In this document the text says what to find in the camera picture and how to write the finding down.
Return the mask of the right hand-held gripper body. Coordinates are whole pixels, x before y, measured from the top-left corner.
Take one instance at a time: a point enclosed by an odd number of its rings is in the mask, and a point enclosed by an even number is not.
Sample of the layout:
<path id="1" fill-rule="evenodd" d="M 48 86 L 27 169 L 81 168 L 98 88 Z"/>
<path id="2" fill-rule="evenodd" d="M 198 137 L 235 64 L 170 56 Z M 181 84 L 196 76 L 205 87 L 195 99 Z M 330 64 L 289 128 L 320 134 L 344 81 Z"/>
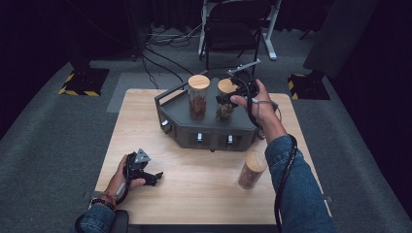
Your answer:
<path id="1" fill-rule="evenodd" d="M 258 95 L 258 85 L 254 76 L 248 72 L 249 68 L 254 68 L 260 60 L 257 59 L 245 65 L 239 65 L 236 69 L 229 69 L 227 73 L 231 82 L 236 85 L 236 93 L 241 96 L 256 97 Z"/>

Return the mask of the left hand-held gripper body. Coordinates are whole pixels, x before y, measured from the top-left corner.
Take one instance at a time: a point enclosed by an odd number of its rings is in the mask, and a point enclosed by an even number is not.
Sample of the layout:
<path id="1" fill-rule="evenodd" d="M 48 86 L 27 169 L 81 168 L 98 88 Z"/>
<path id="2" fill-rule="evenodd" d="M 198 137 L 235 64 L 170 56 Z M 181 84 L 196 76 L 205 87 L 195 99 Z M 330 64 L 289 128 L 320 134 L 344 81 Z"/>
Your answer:
<path id="1" fill-rule="evenodd" d="M 145 185 L 148 185 L 150 180 L 154 180 L 155 175 L 144 171 L 150 161 L 151 158 L 142 149 L 129 154 L 124 165 L 126 183 L 130 185 L 133 180 L 144 179 L 146 181 Z"/>

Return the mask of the glass jar with dark contents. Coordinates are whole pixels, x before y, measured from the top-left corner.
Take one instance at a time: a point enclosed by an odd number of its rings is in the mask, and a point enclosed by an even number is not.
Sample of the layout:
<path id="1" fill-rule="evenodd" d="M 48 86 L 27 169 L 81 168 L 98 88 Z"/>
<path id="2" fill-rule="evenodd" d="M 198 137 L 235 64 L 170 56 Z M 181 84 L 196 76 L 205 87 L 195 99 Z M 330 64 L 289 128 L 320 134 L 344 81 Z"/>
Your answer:
<path id="1" fill-rule="evenodd" d="M 237 86 L 232 83 L 231 79 L 222 79 L 218 82 L 218 95 L 231 94 L 236 90 Z M 221 105 L 218 103 L 216 110 L 217 121 L 230 121 L 233 113 L 233 106 Z"/>

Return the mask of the glass jar with reddish contents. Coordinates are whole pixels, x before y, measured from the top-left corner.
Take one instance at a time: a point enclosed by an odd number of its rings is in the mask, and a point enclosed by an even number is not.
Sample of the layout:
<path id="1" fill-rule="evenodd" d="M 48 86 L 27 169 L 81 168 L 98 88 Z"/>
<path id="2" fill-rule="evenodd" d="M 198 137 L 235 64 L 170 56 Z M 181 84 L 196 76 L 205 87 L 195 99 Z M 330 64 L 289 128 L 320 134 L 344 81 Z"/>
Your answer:
<path id="1" fill-rule="evenodd" d="M 205 117 L 209 85 L 210 80 L 206 76 L 194 75 L 189 78 L 189 114 L 192 119 L 201 120 Z"/>

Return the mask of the dark grey corner shelf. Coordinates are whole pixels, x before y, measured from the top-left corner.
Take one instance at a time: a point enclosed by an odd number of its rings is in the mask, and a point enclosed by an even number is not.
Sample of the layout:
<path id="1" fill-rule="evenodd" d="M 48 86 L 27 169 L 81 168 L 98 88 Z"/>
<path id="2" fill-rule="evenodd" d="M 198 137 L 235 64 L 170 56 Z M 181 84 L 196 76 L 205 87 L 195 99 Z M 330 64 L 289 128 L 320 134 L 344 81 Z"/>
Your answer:
<path id="1" fill-rule="evenodd" d="M 230 121 L 217 121 L 218 82 L 210 79 L 205 117 L 192 119 L 189 114 L 189 81 L 173 87 L 154 99 L 159 125 L 182 148 L 201 150 L 247 150 L 264 133 L 251 112 L 233 106 Z"/>

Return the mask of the person's left hand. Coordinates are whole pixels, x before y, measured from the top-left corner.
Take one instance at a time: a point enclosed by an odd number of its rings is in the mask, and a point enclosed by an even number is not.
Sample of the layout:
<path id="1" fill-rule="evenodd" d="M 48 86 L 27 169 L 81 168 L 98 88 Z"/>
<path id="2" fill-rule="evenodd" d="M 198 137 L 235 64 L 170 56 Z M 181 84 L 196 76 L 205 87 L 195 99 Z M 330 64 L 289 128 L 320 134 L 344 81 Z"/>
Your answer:
<path id="1" fill-rule="evenodd" d="M 119 197 L 118 190 L 120 189 L 120 186 L 125 183 L 125 177 L 122 171 L 123 171 L 123 167 L 125 165 L 126 159 L 127 159 L 127 156 L 125 155 L 120 161 L 116 173 L 112 176 L 107 188 L 104 191 L 105 196 L 110 196 L 113 199 L 117 199 Z M 144 179 L 136 179 L 131 182 L 129 188 L 134 189 L 135 187 L 144 185 L 145 183 L 146 181 Z"/>

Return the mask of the person's right hand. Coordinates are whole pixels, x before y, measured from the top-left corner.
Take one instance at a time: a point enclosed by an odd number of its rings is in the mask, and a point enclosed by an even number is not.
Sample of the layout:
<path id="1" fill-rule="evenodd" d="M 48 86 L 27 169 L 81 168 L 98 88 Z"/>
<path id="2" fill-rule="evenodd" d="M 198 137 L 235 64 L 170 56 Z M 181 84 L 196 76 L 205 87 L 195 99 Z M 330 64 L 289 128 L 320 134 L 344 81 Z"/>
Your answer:
<path id="1" fill-rule="evenodd" d="M 256 80 L 256 83 L 259 88 L 258 95 L 255 97 L 257 102 L 251 107 L 248 106 L 248 101 L 239 95 L 232 95 L 230 101 L 252 113 L 262 129 L 267 143 L 271 143 L 273 140 L 285 136 L 287 131 L 274 111 L 272 101 L 264 84 L 260 80 Z"/>

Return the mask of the black folding chair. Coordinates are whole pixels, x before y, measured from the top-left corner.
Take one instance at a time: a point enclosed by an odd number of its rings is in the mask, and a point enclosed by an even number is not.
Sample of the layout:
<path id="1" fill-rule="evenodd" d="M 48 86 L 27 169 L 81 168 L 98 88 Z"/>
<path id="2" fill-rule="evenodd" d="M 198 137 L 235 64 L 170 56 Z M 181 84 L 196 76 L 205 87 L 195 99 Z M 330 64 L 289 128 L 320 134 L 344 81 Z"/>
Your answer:
<path id="1" fill-rule="evenodd" d="M 253 50 L 254 61 L 264 22 L 271 12 L 268 0 L 225 0 L 215 5 L 206 17 L 205 37 L 199 59 L 205 55 L 206 70 L 211 70 L 211 51 Z"/>

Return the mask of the black yellow striped stand base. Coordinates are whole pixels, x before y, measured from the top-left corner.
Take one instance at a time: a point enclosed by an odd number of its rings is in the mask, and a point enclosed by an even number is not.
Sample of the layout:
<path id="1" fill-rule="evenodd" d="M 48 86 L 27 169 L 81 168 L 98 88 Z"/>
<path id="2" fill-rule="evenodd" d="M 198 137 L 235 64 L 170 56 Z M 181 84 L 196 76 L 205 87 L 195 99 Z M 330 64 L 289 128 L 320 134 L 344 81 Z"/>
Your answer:
<path id="1" fill-rule="evenodd" d="M 330 97 L 322 80 L 312 74 L 290 74 L 288 86 L 293 99 L 329 100 Z"/>
<path id="2" fill-rule="evenodd" d="M 97 68 L 90 68 L 84 72 L 73 70 L 58 93 L 75 96 L 100 96 L 109 72 L 109 69 Z"/>

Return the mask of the glass jar with brown contents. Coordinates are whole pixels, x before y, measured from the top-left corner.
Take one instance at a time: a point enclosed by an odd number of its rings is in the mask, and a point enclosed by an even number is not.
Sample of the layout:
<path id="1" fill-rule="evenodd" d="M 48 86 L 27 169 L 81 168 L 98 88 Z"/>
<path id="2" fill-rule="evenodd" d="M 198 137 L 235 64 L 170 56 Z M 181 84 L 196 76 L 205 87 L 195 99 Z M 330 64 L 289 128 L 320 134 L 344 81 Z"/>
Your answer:
<path id="1" fill-rule="evenodd" d="M 267 163 L 262 153 L 255 150 L 249 152 L 241 169 L 238 184 L 246 190 L 254 188 L 266 168 Z"/>

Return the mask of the grey upright panel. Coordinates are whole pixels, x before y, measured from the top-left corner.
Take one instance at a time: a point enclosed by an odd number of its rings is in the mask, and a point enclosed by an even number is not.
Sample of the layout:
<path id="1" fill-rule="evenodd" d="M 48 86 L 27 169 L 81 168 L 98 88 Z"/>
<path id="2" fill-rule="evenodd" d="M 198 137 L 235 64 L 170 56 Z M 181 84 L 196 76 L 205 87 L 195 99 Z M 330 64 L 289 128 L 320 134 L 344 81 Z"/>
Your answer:
<path id="1" fill-rule="evenodd" d="M 303 67 L 309 78 L 336 78 L 361 38 L 380 0 L 335 0 Z"/>

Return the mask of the white desk frame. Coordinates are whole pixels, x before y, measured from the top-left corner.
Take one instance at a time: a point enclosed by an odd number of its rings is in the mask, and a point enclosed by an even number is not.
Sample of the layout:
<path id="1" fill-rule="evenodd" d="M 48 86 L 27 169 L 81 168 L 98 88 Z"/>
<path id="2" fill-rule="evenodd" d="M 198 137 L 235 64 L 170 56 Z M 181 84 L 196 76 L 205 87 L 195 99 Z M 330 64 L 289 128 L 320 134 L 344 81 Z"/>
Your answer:
<path id="1" fill-rule="evenodd" d="M 211 10 L 223 0 L 202 0 L 202 10 L 201 10 L 201 31 L 200 39 L 197 53 L 199 56 L 202 56 L 204 52 L 202 51 L 202 45 L 205 39 L 205 30 L 207 16 L 210 14 Z M 277 54 L 274 49 L 273 43 L 271 41 L 272 33 L 274 31 L 274 26 L 277 20 L 278 13 L 280 11 L 282 0 L 268 0 L 271 3 L 271 13 L 268 17 L 269 25 L 267 26 L 267 31 L 262 32 L 262 39 L 266 46 L 266 50 L 270 60 L 276 60 Z"/>

